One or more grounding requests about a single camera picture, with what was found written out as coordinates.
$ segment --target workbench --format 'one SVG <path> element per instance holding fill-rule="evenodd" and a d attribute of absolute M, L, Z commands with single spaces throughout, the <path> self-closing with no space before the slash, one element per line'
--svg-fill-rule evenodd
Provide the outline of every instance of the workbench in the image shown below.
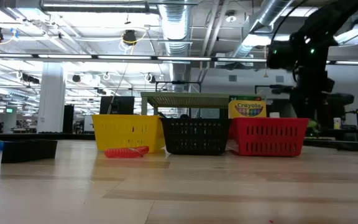
<path fill-rule="evenodd" d="M 147 104 L 154 108 L 154 115 L 158 114 L 159 107 L 169 108 L 217 108 L 227 109 L 229 97 L 252 96 L 251 94 L 221 94 L 221 93 L 167 93 L 167 92 L 142 92 L 142 115 L 147 115 Z M 265 96 L 255 95 L 263 100 Z"/>

